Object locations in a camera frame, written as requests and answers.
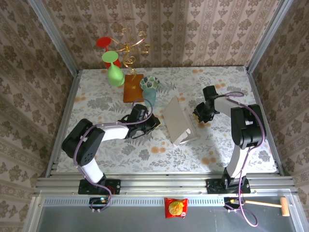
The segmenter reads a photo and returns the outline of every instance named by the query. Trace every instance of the wooden handle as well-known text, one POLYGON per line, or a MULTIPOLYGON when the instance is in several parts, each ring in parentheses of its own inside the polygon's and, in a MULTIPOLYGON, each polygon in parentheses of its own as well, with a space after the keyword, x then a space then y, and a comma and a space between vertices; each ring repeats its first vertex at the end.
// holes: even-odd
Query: wooden handle
POLYGON ((282 205, 282 208, 281 208, 282 216, 289 217, 290 211, 289 211, 289 205, 288 205, 287 199, 285 197, 281 197, 280 204, 282 205))
POLYGON ((281 208, 282 207, 282 205, 280 205, 280 204, 272 204, 272 203, 266 203, 266 202, 245 201, 245 203, 264 205, 264 206, 271 206, 271 207, 277 207, 277 208, 281 208))

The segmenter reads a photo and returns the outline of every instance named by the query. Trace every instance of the wooden block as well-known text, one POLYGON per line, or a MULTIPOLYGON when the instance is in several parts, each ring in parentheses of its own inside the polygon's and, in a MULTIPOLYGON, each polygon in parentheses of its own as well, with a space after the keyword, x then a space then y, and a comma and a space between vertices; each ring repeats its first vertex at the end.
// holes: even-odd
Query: wooden block
POLYGON ((140 88, 140 81, 144 75, 137 74, 134 79, 133 76, 134 75, 125 75, 124 103, 133 102, 136 99, 143 97, 143 90, 140 88))

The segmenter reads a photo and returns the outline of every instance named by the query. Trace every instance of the table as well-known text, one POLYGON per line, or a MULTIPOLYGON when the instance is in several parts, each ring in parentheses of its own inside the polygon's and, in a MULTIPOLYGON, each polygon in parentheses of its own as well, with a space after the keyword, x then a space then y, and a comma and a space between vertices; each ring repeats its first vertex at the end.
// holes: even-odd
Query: table
MULTIPOLYGON (((250 82, 243 67, 186 67, 137 69, 144 76, 159 78, 154 114, 161 125, 147 136, 132 140, 112 140, 101 143, 95 159, 105 173, 148 172, 221 172, 229 163, 234 149, 230 118, 219 114, 214 120, 197 123, 190 118, 198 139, 174 147, 162 112, 172 97, 177 96, 189 112, 204 101, 202 89, 215 85, 219 94, 241 91, 245 97, 238 101, 255 103, 250 82)), ((130 113, 130 103, 123 103, 123 87, 112 87, 107 70, 83 70, 70 116, 68 135, 74 126, 87 118, 94 124, 113 122, 130 113)), ((63 151, 58 160, 57 172, 76 172, 73 161, 63 151)), ((248 166, 249 173, 277 172, 269 144, 256 149, 248 166)))

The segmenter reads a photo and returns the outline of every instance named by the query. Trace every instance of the patterned wallpaper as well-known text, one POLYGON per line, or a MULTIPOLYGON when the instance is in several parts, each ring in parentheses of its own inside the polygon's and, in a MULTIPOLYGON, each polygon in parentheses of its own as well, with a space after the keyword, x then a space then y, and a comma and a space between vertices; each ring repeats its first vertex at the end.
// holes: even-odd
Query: patterned wallpaper
POLYGON ((253 76, 309 219, 309 1, 293 2, 253 76))
POLYGON ((79 69, 99 69, 105 67, 99 37, 124 43, 139 31, 147 32, 152 51, 138 55, 135 67, 245 65, 279 0, 43 2, 79 69))
POLYGON ((21 231, 72 76, 26 0, 0 0, 0 231, 21 231))

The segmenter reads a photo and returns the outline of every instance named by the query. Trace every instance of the red snack package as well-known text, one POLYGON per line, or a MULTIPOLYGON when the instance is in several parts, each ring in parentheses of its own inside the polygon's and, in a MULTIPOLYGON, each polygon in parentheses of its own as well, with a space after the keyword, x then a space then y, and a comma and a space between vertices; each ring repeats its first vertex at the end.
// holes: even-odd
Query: red snack package
POLYGON ((187 214, 188 199, 164 198, 165 218, 184 218, 187 214))

